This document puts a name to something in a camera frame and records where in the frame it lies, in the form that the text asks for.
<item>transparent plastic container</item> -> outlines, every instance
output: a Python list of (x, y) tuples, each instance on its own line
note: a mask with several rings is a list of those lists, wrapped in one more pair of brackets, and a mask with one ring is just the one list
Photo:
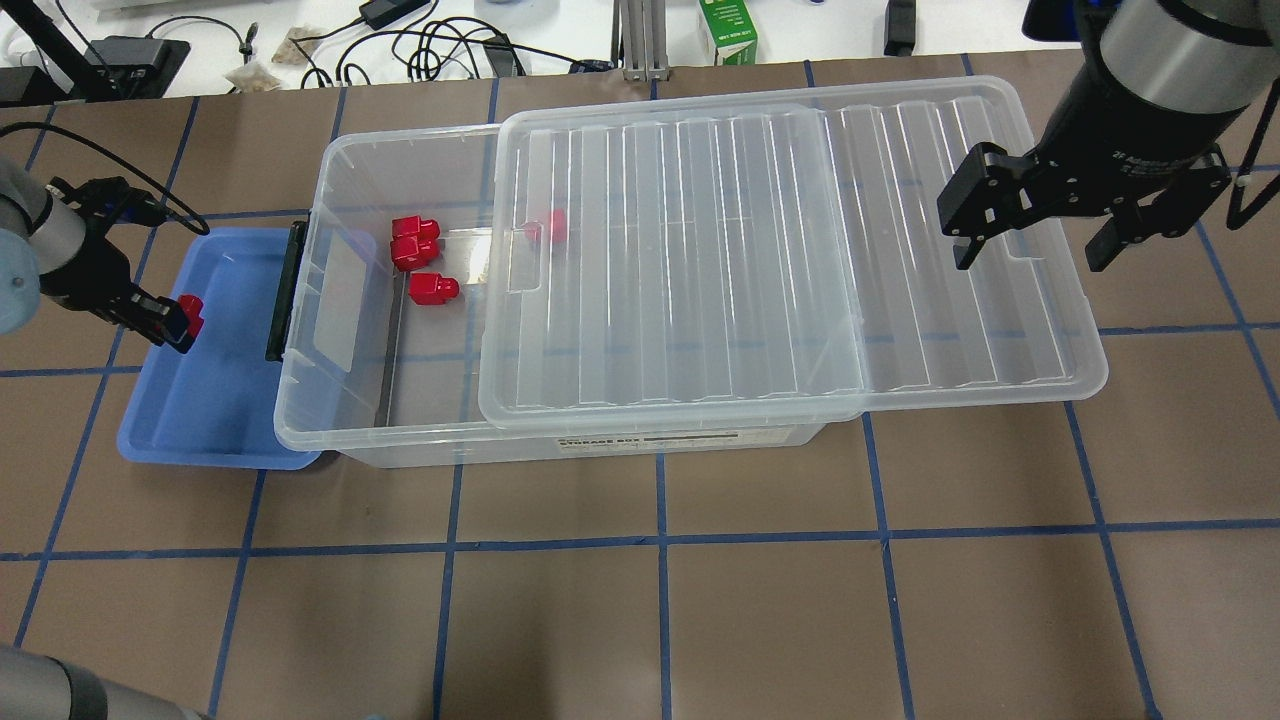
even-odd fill
[[(1032, 145), (996, 78), (339, 138), (276, 434), (404, 466), (797, 445), (873, 409), (1087, 397), (1107, 365), (1060, 223), (954, 266), (934, 202), (980, 140)], [(431, 269), (461, 302), (406, 301), (384, 246), (413, 213), (445, 228)]]
[(996, 78), (512, 117), (481, 411), (681, 429), (1094, 393), (1106, 359), (1060, 223), (955, 269), (936, 199), (991, 138), (1032, 143)]

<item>red object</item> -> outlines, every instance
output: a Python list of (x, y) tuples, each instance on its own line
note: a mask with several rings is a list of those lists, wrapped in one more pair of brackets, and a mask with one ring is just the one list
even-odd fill
[(458, 281), (440, 273), (413, 273), (408, 277), (408, 296), (419, 305), (444, 305), (458, 296)]
[(392, 263), (407, 273), (440, 256), (440, 223), (417, 215), (392, 220)]
[(200, 311), (205, 309), (205, 301), (195, 295), (179, 295), (178, 307), (182, 307), (182, 314), (187, 316), (187, 334), (198, 336), (200, 328), (205, 327), (205, 319), (200, 316)]
[(547, 234), (550, 236), (552, 242), (564, 242), (568, 240), (568, 219), (564, 217), (564, 210), (559, 208), (552, 210), (552, 214), (541, 223), (525, 223), (525, 237), (530, 242), (538, 242), (543, 238), (543, 228), (547, 228)]

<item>black pole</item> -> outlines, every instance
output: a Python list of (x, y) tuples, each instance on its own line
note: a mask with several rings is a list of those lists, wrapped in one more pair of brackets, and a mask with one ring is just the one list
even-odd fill
[(120, 94), (106, 78), (97, 74), (95, 67), (58, 31), (54, 20), (36, 6), (35, 0), (0, 0), (0, 9), (9, 13), (13, 22), (31, 36), (36, 47), (44, 50), (45, 55), (72, 78), (86, 100), (96, 102), (120, 99)]

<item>blue tray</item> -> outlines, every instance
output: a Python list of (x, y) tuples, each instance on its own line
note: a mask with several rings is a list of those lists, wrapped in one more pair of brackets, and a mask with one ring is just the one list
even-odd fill
[(264, 359), (287, 229), (218, 228), (196, 238), (172, 297), (205, 301), (191, 351), (152, 347), (116, 436), (136, 462), (297, 470), (319, 452), (275, 439), (279, 363)]

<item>robotic arm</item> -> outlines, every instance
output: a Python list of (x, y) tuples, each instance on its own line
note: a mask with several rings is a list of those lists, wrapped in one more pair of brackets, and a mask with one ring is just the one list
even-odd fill
[(1007, 229), (1108, 215), (1085, 247), (1100, 272), (1129, 245), (1187, 233), (1230, 184), (1216, 140), (1280, 76), (1280, 1), (1116, 4), (1076, 0), (1084, 67), (1039, 145), (1019, 158), (979, 142), (938, 196), (956, 268)]
[[(54, 178), (45, 187), (0, 158), (0, 333), (31, 319), (38, 290), (68, 310), (92, 313), (154, 345), (187, 352), (204, 324), (200, 299), (147, 293), (133, 283), (128, 258), (106, 240), (118, 222), (154, 228), (172, 217), (124, 178), (77, 188)], [(193, 229), (207, 233), (207, 224), (200, 223), (202, 228)]]

